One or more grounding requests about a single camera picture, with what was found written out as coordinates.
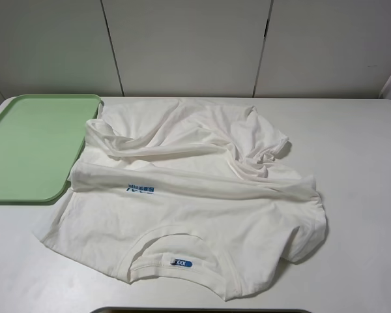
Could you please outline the green plastic tray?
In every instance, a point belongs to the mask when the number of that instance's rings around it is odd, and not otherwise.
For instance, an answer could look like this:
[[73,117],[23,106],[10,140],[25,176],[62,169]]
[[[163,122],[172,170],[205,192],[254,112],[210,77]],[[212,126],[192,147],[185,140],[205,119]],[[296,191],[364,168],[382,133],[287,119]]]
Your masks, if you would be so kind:
[[0,203],[48,202],[81,153],[97,95],[22,95],[0,113]]

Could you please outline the white short sleeve t-shirt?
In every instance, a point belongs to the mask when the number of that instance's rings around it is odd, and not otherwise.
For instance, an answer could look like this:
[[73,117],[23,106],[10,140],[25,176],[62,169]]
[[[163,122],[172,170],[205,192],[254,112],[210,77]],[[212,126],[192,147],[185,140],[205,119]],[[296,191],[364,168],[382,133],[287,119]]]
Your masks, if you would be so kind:
[[50,250],[126,283],[178,278],[225,301],[265,291],[326,235],[313,177],[253,106],[203,99],[99,107],[70,188],[35,229]]

